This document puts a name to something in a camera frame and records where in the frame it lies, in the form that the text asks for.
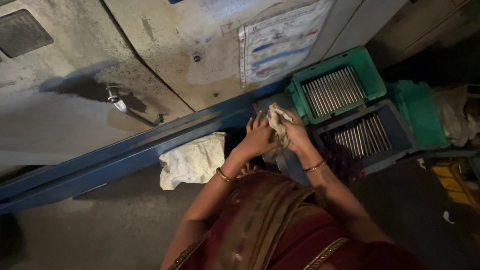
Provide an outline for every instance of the metal handle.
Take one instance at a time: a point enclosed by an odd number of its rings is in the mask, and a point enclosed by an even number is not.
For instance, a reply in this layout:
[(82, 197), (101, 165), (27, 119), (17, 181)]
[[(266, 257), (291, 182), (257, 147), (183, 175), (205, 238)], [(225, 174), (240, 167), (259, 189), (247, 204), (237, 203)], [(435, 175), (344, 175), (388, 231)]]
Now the metal handle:
[(107, 84), (107, 91), (108, 91), (108, 101), (110, 103), (113, 103), (113, 105), (115, 105), (115, 107), (117, 107), (117, 109), (119, 109), (119, 111), (125, 113), (126, 115), (130, 116), (130, 117), (133, 117), (135, 118), (136, 120), (150, 126), (150, 127), (156, 127), (158, 126), (159, 124), (163, 123), (163, 115), (162, 114), (159, 114), (157, 115), (157, 119), (152, 122), (148, 119), (146, 119), (145, 117), (141, 116), (140, 114), (132, 111), (130, 108), (127, 107), (127, 105), (125, 104), (125, 102), (123, 102), (123, 100), (120, 98), (119, 96), (119, 91), (118, 91), (118, 86), (110, 86), (109, 84)]

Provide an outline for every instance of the plastic crate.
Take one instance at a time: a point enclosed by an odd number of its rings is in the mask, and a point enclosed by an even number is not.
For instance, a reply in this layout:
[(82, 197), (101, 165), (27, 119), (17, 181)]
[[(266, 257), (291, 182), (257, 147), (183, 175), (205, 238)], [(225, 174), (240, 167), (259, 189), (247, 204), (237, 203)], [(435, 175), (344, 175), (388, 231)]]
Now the plastic crate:
[(372, 112), (376, 112), (379, 116), (387, 137), (392, 144), (392, 149), (360, 159), (359, 161), (366, 173), (384, 169), (395, 164), (405, 154), (417, 151), (418, 146), (413, 134), (390, 100), (380, 101), (368, 108), (354, 108), (340, 120), (312, 130), (312, 136), (319, 148), (325, 148), (325, 143), (321, 139), (322, 134)]
[(400, 80), (392, 88), (398, 110), (415, 135), (419, 149), (432, 150), (450, 146), (438, 118), (430, 86), (427, 83)]
[[(315, 117), (302, 91), (302, 84), (348, 66), (353, 68), (366, 97), (329, 112), (326, 115), (322, 115), (318, 118)], [(311, 68), (295, 73), (290, 85), (287, 87), (287, 93), (292, 96), (295, 107), (297, 108), (300, 117), (303, 119), (303, 122), (305, 124), (318, 124), (331, 118), (335, 114), (340, 114), (362, 105), (365, 103), (365, 99), (373, 100), (385, 95), (386, 88), (370, 55), (368, 54), (367, 49), (365, 49), (365, 47), (355, 47), (333, 56)]]

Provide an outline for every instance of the bracelet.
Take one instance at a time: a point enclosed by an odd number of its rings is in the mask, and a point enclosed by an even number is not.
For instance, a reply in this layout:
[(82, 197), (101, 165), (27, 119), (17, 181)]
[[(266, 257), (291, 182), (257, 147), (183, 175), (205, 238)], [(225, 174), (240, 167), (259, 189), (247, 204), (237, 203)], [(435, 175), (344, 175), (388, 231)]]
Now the bracelet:
[(216, 169), (216, 173), (218, 174), (218, 176), (220, 176), (220, 177), (221, 177), (223, 180), (225, 180), (225, 182), (227, 182), (227, 183), (235, 182), (234, 179), (230, 179), (230, 178), (226, 177), (226, 176), (222, 173), (222, 171), (220, 170), (220, 168), (217, 168), (217, 169)]
[(307, 172), (312, 172), (312, 171), (316, 171), (318, 170), (319, 168), (323, 167), (324, 165), (326, 164), (326, 160), (323, 160), (322, 162), (320, 162), (318, 165), (315, 165), (309, 169), (306, 169), (306, 170), (303, 170), (305, 173)]

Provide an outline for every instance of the woman's left hand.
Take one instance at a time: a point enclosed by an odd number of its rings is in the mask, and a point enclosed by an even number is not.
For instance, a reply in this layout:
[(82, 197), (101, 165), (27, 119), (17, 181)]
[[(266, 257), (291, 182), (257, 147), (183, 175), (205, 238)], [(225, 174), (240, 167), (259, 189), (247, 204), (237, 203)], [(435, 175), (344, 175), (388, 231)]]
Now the woman's left hand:
[(246, 161), (278, 147), (278, 143), (268, 142), (273, 129), (268, 125), (266, 117), (260, 120), (261, 116), (262, 111), (259, 111), (255, 120), (252, 117), (250, 118), (247, 124), (247, 135), (235, 148), (236, 154), (244, 157)]

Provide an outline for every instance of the poster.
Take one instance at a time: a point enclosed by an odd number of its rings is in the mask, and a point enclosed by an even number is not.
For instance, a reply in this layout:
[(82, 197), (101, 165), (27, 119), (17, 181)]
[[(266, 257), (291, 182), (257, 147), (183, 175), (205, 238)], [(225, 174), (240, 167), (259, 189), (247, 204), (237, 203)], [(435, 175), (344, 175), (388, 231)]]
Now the poster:
[(239, 28), (242, 87), (286, 74), (305, 60), (333, 0), (320, 0)]

